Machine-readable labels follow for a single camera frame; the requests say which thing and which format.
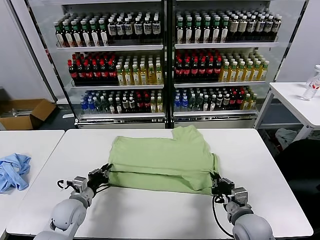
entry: crumpled blue shirt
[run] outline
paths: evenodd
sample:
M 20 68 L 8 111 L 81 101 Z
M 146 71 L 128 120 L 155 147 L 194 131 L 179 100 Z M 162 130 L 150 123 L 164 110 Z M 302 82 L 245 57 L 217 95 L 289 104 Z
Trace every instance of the crumpled blue shirt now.
M 31 157 L 16 153 L 0 158 L 0 193 L 10 187 L 20 191 L 29 186 L 20 175 L 29 173 L 30 160 Z

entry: white table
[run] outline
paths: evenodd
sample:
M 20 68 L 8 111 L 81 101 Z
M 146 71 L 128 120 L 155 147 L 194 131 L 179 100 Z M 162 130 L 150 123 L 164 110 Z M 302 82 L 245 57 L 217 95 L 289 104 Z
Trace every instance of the white table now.
M 254 128 L 258 129 L 274 97 L 303 124 L 303 128 L 293 141 L 305 139 L 312 130 L 320 129 L 320 95 L 319 92 L 311 101 L 301 99 L 306 91 L 305 82 L 270 82 L 270 90 L 255 120 Z
M 0 131 L 0 158 L 13 153 L 31 157 L 29 173 L 23 175 L 29 187 L 22 191 L 13 188 L 0 194 L 0 239 L 5 237 L 10 217 L 17 211 L 64 133 L 63 130 Z
M 253 211 L 272 226 L 274 236 L 310 236 L 313 230 L 268 149 L 254 129 L 201 129 L 220 158 L 222 176 L 249 192 Z M 170 129 L 68 130 L 7 227 L 15 235 L 36 235 L 53 207 L 71 190 L 60 179 L 86 177 L 109 158 L 116 136 L 171 138 Z M 222 226 L 232 232 L 227 213 L 216 205 Z M 92 201 L 75 237 L 97 239 L 227 239 L 214 220 L 209 195 L 111 187 Z

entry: beverage refrigerator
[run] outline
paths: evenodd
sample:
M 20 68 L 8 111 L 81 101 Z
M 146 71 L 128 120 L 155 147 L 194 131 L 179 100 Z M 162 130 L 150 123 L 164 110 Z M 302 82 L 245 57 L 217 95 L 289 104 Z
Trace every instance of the beverage refrigerator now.
M 251 128 L 308 2 L 9 1 L 78 128 L 148 129 Z

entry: plastic bottle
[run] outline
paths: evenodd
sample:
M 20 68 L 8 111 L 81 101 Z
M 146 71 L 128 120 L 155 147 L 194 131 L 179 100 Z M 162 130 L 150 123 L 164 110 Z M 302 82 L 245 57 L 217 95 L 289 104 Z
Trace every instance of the plastic bottle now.
M 317 90 L 320 88 L 320 65 L 316 65 L 314 69 L 317 72 L 317 75 L 308 80 L 309 84 L 302 95 L 302 99 L 306 101 L 311 101 L 317 93 Z

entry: cardboard box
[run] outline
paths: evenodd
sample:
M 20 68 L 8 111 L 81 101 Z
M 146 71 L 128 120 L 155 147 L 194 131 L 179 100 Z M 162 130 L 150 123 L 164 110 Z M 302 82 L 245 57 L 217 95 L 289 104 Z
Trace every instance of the cardboard box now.
M 27 116 L 0 117 L 0 123 L 6 130 L 34 130 L 49 117 L 56 105 L 46 99 L 26 99 L 0 101 L 0 113 L 12 109 L 33 109 Z

